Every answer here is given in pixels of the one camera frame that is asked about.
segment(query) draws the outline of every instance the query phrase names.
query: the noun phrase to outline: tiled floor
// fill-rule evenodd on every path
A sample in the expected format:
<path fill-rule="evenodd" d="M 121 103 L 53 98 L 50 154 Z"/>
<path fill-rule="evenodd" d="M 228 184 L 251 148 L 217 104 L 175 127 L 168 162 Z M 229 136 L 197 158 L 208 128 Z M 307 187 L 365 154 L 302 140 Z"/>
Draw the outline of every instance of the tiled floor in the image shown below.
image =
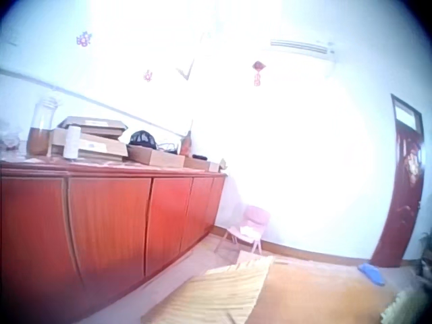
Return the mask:
<path fill-rule="evenodd" d="M 218 242 L 219 237 L 213 234 L 208 235 L 187 255 L 164 270 L 156 278 L 107 308 L 83 319 L 79 324 L 139 324 L 143 314 L 192 276 L 204 273 L 208 269 L 236 263 L 239 254 L 238 248 L 231 242 L 225 241 L 216 254 L 214 249 Z M 240 245 L 240 248 L 250 251 L 247 246 Z M 266 251 L 263 251 L 263 254 L 271 255 Z M 281 258 L 286 259 L 289 263 L 306 263 L 319 267 L 342 267 L 293 258 Z M 387 285 L 392 287 L 395 292 L 416 283 L 414 273 L 410 267 L 382 269 L 381 272 Z"/>

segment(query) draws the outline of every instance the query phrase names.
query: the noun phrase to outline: pink chair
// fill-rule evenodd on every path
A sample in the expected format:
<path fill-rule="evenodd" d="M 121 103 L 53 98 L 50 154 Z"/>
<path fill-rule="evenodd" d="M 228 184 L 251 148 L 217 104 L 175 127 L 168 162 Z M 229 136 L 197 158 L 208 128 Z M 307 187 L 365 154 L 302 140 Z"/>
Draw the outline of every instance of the pink chair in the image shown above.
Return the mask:
<path fill-rule="evenodd" d="M 220 242 L 216 246 L 215 252 L 217 252 L 223 240 L 226 239 L 228 233 L 230 233 L 232 236 L 232 242 L 234 244 L 238 243 L 237 239 L 248 242 L 252 244 L 252 253 L 254 253 L 258 247 L 259 254 L 262 254 L 263 251 L 261 250 L 261 236 L 263 236 L 264 230 L 267 227 L 269 221 L 270 214 L 267 211 L 255 206 L 247 206 L 240 224 L 237 226 L 231 226 L 229 229 L 227 229 L 225 235 L 221 238 Z M 242 234 L 240 231 L 241 227 L 250 228 L 248 229 L 249 231 L 243 230 Z"/>

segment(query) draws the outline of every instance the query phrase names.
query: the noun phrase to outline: wooden door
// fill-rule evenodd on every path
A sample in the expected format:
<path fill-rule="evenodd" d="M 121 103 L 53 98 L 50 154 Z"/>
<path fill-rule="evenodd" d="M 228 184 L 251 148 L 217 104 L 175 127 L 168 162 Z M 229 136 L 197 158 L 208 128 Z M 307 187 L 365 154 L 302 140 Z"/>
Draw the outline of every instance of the wooden door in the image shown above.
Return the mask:
<path fill-rule="evenodd" d="M 181 251 L 190 248 L 203 237 L 207 229 L 207 205 L 210 198 L 212 178 L 194 178 L 188 204 L 186 226 Z"/>
<path fill-rule="evenodd" d="M 72 238 L 84 286 L 95 303 L 144 279 L 150 179 L 71 179 Z"/>
<path fill-rule="evenodd" d="M 221 202 L 221 195 L 223 189 L 223 183 L 225 178 L 214 178 L 213 185 L 211 186 L 209 203 L 207 205 L 206 215 L 206 232 L 209 232 L 215 225 L 217 210 L 219 209 L 219 203 Z"/>
<path fill-rule="evenodd" d="M 398 160 L 393 196 L 387 221 L 372 256 L 371 263 L 373 265 L 399 267 L 411 239 L 423 190 L 422 132 L 423 127 L 421 125 L 417 130 L 414 130 L 405 123 L 396 120 Z"/>
<path fill-rule="evenodd" d="M 154 275 L 180 253 L 192 178 L 153 180 L 146 241 L 146 275 Z"/>
<path fill-rule="evenodd" d="M 1 181 L 3 308 L 16 315 L 12 323 L 76 319 L 90 305 L 70 245 L 63 180 Z"/>

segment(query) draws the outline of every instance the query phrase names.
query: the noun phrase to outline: wall skirting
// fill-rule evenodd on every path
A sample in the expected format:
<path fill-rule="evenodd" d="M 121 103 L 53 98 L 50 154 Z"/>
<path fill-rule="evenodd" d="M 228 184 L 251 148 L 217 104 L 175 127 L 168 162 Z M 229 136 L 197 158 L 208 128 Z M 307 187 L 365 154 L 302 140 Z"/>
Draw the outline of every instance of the wall skirting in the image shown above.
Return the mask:
<path fill-rule="evenodd" d="M 225 231 L 226 231 L 225 228 L 215 225 L 213 226 L 211 233 L 217 236 L 223 236 L 225 234 Z M 362 263 L 369 262 L 368 259 L 348 258 L 346 256 L 337 256 L 331 254 L 298 250 L 297 248 L 290 248 L 289 246 L 283 246 L 280 244 L 276 244 L 264 240 L 261 240 L 261 246 L 263 250 L 275 254 L 280 254 L 285 257 L 297 258 L 302 260 L 310 260 L 316 262 L 332 263 L 334 265 L 357 266 Z M 408 265 L 415 265 L 417 263 L 418 260 L 402 260 L 401 266 L 404 267 Z"/>

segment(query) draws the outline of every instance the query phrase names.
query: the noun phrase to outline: red wooden cabinet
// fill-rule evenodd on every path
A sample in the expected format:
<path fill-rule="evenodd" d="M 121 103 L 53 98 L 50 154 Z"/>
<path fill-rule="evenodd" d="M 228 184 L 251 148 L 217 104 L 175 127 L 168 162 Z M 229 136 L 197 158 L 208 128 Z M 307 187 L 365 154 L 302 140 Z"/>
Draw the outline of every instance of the red wooden cabinet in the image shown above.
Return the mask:
<path fill-rule="evenodd" d="M 62 323 L 88 307 L 68 236 L 62 179 L 2 178 L 3 311 L 12 323 Z"/>
<path fill-rule="evenodd" d="M 151 179 L 70 180 L 72 239 L 84 286 L 95 303 L 144 279 Z"/>
<path fill-rule="evenodd" d="M 207 205 L 207 214 L 205 220 L 206 232 L 209 232 L 215 224 L 217 210 L 219 209 L 219 203 L 221 201 L 223 183 L 225 178 L 214 178 L 213 185 L 211 186 L 209 203 Z"/>
<path fill-rule="evenodd" d="M 184 227 L 181 252 L 184 252 L 204 236 L 207 230 L 207 205 L 212 178 L 194 178 Z"/>
<path fill-rule="evenodd" d="M 162 270 L 180 253 L 192 178 L 153 180 L 148 208 L 146 275 Z"/>

